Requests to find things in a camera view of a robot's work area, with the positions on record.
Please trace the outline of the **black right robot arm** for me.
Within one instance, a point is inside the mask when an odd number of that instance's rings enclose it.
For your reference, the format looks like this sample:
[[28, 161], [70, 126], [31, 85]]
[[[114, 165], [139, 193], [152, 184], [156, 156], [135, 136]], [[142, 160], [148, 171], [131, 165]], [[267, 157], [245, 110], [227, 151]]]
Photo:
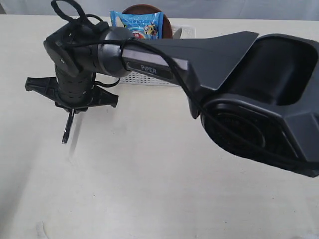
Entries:
[[123, 27], [67, 24], [44, 48], [55, 76], [27, 78], [72, 118], [115, 107], [96, 74], [137, 72], [182, 87], [191, 116], [222, 149], [308, 177], [319, 175], [319, 44], [242, 31], [207, 39], [135, 39]]

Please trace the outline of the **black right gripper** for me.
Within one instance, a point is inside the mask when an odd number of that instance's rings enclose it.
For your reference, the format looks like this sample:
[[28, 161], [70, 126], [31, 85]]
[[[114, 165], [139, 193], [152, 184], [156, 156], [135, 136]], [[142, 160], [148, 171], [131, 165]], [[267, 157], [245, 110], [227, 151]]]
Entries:
[[31, 78], [25, 83], [27, 91], [35, 91], [55, 102], [66, 111], [85, 112], [90, 107], [116, 107], [118, 95], [105, 90], [117, 83], [103, 84], [95, 78], [82, 78], [79, 81], [71, 78], [58, 80], [57, 77]]

